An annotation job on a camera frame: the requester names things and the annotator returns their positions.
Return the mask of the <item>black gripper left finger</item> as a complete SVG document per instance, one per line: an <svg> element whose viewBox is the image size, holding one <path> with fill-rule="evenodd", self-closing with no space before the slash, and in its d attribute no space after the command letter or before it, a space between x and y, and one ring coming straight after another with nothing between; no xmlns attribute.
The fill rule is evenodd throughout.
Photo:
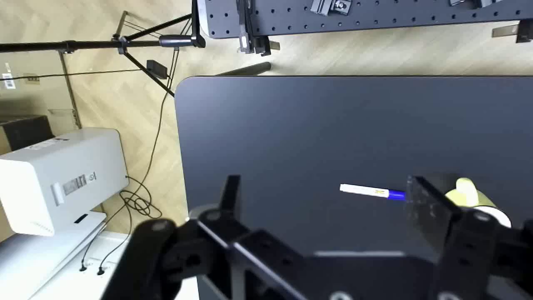
<svg viewBox="0 0 533 300"><path fill-rule="evenodd" d="M240 175L229 175L222 200L220 200L220 210L230 215L237 215L240 209Z"/></svg>

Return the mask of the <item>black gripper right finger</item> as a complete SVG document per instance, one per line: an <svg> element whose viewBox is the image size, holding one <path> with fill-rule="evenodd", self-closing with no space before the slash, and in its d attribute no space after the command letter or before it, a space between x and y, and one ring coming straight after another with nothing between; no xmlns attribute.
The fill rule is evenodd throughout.
<svg viewBox="0 0 533 300"><path fill-rule="evenodd" d="M450 230L462 217L462 209L447 197L454 180L455 175L415 175L407 180L407 215L429 245L434 262L444 254Z"/></svg>

